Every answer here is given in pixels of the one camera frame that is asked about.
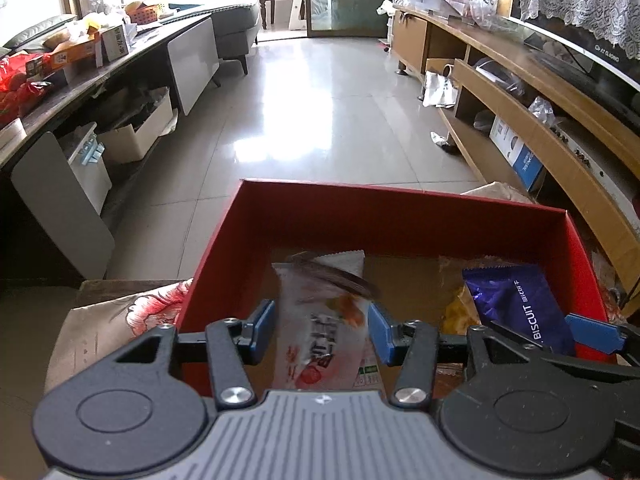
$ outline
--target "purple biscuit package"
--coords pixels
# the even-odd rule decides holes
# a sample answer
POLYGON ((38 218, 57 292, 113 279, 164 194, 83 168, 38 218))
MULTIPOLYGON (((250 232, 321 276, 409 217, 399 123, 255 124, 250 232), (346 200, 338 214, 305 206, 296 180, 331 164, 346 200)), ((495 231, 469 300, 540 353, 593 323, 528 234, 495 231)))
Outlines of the purple biscuit package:
POLYGON ((464 269, 482 324, 497 321, 558 354, 575 355, 564 314, 537 265, 464 269))

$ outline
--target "red box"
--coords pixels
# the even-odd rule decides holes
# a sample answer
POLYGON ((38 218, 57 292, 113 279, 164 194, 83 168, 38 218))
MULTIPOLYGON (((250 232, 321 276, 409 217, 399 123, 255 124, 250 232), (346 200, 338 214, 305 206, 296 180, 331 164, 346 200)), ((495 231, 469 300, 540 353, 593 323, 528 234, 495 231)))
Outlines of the red box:
MULTIPOLYGON (((277 248, 362 249, 366 261, 371 255, 490 254, 536 263, 566 314, 607 319, 591 264, 564 210, 418 190, 245 180, 205 250, 180 331, 247 316, 277 248)), ((393 312, 392 304, 385 306, 393 312)), ((605 358, 585 347, 578 356, 605 358)), ((187 373, 187 380, 204 386, 208 379, 201 371, 198 378, 187 373)))

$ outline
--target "cardboard box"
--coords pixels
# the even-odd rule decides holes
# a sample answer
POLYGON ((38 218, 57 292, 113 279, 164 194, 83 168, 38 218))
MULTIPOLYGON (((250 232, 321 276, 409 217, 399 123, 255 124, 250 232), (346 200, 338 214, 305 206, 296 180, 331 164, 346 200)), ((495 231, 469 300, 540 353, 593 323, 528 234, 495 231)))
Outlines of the cardboard box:
POLYGON ((102 30, 100 37, 102 38, 107 60, 110 62, 126 56, 131 51, 124 24, 102 30))
POLYGON ((85 57, 95 56, 95 45, 95 39, 89 36, 79 43, 73 41, 60 43, 51 54, 52 70, 57 70, 85 57))
MULTIPOLYGON (((591 264, 566 211, 477 197, 373 186, 243 180, 195 273, 177 323, 200 332, 223 317, 245 318, 261 298, 278 297, 272 262, 299 250, 365 251, 364 278, 398 320, 438 326, 451 290, 440 285, 439 256, 491 254, 539 264, 564 312, 606 314, 591 264)), ((258 395, 270 386, 273 346, 246 371, 258 395)), ((594 355, 578 349, 584 357, 594 355)), ((183 368, 206 393, 207 365, 183 368)), ((387 391, 398 368, 382 367, 387 391)))
POLYGON ((153 113, 137 130, 128 124, 98 135, 98 141, 104 144, 103 157, 108 164, 124 164, 141 160, 164 131, 165 126, 172 120, 174 113, 171 108, 169 89, 158 88, 152 90, 151 93, 152 95, 161 95, 161 100, 153 113))
POLYGON ((499 117, 494 120, 489 138, 498 147, 520 177, 527 191, 537 189, 544 178, 545 168, 532 151, 499 117))

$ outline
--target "woven basket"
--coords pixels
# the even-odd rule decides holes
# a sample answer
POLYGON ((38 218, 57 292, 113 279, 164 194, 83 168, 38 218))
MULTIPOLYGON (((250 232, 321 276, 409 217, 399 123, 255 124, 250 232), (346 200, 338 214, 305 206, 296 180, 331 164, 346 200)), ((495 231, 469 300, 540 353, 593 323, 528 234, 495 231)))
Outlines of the woven basket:
POLYGON ((157 4, 141 9, 134 10, 130 13, 131 23, 137 23, 138 25, 146 25, 147 23, 153 23, 158 20, 158 16, 161 16, 164 12, 164 5, 157 4))

